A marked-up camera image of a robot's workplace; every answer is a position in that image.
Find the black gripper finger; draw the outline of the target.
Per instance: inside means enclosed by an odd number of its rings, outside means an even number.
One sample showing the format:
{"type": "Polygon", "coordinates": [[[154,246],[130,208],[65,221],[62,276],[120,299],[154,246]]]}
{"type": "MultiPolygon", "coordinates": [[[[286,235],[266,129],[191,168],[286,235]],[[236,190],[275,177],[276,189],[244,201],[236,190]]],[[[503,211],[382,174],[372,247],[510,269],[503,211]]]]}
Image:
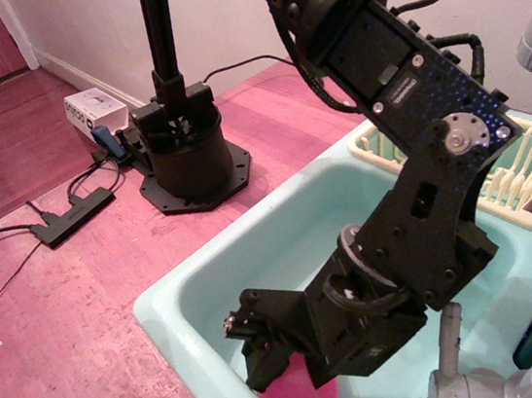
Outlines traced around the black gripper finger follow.
{"type": "Polygon", "coordinates": [[[304,360],[308,375],[315,388],[323,387],[338,376],[329,364],[321,359],[306,355],[304,360]]]}
{"type": "Polygon", "coordinates": [[[280,341],[255,338],[244,342],[242,354],[246,364],[246,384],[255,391],[265,392],[290,365],[294,351],[280,341]]]}

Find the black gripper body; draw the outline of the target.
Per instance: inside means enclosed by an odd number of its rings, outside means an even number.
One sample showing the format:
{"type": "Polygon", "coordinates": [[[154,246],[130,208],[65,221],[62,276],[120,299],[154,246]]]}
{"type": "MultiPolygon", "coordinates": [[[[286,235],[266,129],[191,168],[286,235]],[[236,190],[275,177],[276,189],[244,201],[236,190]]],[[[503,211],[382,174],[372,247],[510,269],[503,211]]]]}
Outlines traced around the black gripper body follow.
{"type": "Polygon", "coordinates": [[[228,339],[280,341],[339,376],[374,373],[424,327],[426,304],[403,282],[339,247],[302,291],[249,288],[226,317],[228,339]]]}

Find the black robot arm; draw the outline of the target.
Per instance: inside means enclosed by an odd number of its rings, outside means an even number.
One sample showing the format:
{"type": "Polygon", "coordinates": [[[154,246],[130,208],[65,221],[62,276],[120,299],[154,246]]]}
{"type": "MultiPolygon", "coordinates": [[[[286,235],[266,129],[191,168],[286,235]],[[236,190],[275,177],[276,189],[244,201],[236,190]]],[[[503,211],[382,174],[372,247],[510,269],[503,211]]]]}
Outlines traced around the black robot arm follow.
{"type": "Polygon", "coordinates": [[[520,134],[483,86],[480,40],[434,38],[387,0],[265,0],[293,64],[317,96],[329,78],[406,156],[394,187],[303,291],[248,289],[224,323],[242,341],[246,381],[264,391],[304,356],[311,382],[366,377],[413,338],[495,255],[475,224],[493,163],[520,134]]]}

